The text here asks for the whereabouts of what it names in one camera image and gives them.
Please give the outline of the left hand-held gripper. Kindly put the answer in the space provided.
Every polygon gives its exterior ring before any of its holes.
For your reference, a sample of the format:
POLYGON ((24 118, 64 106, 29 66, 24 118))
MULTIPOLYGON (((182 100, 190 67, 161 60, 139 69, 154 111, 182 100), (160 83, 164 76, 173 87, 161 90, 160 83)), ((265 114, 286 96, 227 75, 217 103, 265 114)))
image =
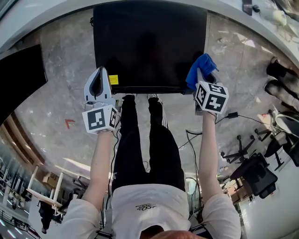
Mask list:
POLYGON ((101 66, 91 74, 84 86, 82 117, 87 133, 100 134, 115 130, 118 110, 116 100, 110 93, 109 75, 106 68, 101 66))

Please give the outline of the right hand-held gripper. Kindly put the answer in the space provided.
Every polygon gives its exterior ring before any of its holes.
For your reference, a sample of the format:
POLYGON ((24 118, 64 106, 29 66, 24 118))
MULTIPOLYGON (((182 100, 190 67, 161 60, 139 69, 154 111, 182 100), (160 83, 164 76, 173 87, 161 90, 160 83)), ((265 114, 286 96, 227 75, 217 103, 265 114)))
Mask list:
POLYGON ((203 111, 222 114, 228 102, 228 89, 222 85, 204 81, 200 68, 197 68, 197 91, 195 100, 203 111))

